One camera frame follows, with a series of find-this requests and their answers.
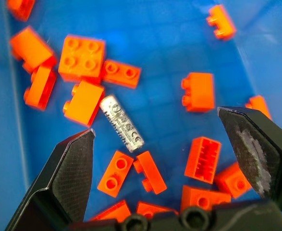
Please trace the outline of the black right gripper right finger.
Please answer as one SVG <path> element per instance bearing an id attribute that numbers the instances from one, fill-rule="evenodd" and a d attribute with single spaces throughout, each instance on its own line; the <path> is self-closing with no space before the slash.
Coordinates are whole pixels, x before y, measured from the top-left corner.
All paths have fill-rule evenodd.
<path id="1" fill-rule="evenodd" d="M 261 111 L 218 107 L 239 168 L 263 199 L 282 211 L 282 128 Z"/>

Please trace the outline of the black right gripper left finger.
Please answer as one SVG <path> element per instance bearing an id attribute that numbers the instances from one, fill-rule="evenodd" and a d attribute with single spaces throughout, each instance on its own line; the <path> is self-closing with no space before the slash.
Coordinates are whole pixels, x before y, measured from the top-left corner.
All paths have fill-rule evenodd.
<path id="1" fill-rule="evenodd" d="M 16 209 L 8 231 L 63 231 L 84 220 L 93 171 L 95 132 L 58 143 Z"/>

